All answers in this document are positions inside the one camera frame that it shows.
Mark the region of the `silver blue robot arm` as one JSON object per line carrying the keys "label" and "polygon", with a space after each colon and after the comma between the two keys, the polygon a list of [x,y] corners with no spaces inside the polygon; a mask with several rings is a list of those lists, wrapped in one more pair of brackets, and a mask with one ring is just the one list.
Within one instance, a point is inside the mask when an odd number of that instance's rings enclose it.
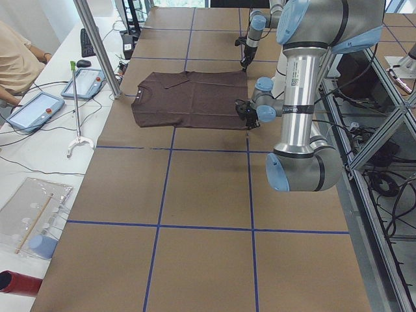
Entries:
{"label": "silver blue robot arm", "polygon": [[313,123],[319,70],[326,53],[347,54],[376,45],[382,34],[383,1],[271,1],[270,13],[252,12],[242,66],[254,59],[264,29],[275,29],[286,62],[285,86],[257,80],[250,100],[255,120],[281,118],[281,136],[266,158],[270,186],[280,192],[333,187],[343,169],[339,152]]}
{"label": "silver blue robot arm", "polygon": [[246,35],[235,40],[235,46],[244,46],[240,61],[242,71],[245,72],[254,60],[259,42],[263,37],[263,31],[265,29],[277,29],[285,4],[286,1],[269,1],[270,12],[268,14],[258,10],[250,12]]}

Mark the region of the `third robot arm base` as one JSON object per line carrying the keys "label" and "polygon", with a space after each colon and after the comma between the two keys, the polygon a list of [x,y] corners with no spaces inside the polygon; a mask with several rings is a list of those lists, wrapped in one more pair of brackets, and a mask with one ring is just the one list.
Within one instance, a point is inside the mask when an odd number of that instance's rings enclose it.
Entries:
{"label": "third robot arm base", "polygon": [[389,67],[387,72],[394,79],[415,78],[415,45],[409,50],[405,57],[385,57]]}

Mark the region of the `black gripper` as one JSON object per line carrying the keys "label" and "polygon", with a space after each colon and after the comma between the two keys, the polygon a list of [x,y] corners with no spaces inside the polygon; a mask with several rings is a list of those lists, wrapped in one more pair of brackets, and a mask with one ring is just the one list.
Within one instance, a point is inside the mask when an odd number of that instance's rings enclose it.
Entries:
{"label": "black gripper", "polygon": [[260,126],[256,110],[246,109],[245,118],[246,118],[246,127],[248,131],[253,129],[253,127],[257,128]]}
{"label": "black gripper", "polygon": [[252,63],[253,59],[255,58],[256,52],[256,47],[251,47],[249,45],[244,46],[243,58],[240,61],[240,65],[242,66],[242,70],[244,72],[247,71],[249,64]]}

